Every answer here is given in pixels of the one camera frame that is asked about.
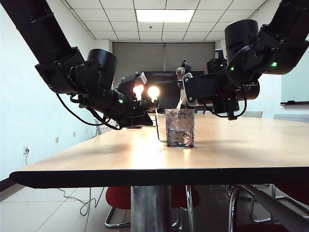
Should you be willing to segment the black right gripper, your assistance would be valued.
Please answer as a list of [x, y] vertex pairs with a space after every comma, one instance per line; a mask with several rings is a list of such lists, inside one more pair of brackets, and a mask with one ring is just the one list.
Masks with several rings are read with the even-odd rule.
[[[244, 113], [239, 111], [239, 97], [244, 98], [244, 87], [239, 81], [230, 78], [231, 70], [221, 70], [216, 74], [216, 94], [212, 99], [213, 114], [218, 117], [236, 120]], [[184, 75], [184, 90], [189, 106], [200, 104], [199, 99], [214, 95], [214, 74], [193, 77], [191, 73]]]

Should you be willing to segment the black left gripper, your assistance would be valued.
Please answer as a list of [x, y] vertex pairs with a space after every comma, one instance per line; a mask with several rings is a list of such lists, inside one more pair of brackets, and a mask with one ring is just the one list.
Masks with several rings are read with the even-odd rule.
[[159, 101], [135, 101], [122, 93], [112, 94], [112, 119], [119, 126], [143, 127], [153, 126], [153, 121], [146, 111], [159, 108]]

